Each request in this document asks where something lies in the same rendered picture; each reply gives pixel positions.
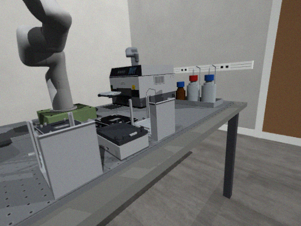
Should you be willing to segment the white plastic bottle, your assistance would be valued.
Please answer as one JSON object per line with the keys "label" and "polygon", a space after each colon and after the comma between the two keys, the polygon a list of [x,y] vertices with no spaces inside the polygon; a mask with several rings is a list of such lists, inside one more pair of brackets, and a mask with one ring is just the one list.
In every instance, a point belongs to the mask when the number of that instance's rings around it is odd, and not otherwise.
{"label": "white plastic bottle", "polygon": [[200,84],[187,85],[187,101],[200,101]]}

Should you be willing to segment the brown glass bottle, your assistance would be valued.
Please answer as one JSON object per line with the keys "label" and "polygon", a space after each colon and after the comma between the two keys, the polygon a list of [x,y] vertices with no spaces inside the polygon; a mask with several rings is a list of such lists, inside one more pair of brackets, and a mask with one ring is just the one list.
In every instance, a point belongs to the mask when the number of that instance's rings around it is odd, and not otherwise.
{"label": "brown glass bottle", "polygon": [[185,90],[176,91],[176,100],[185,100]]}

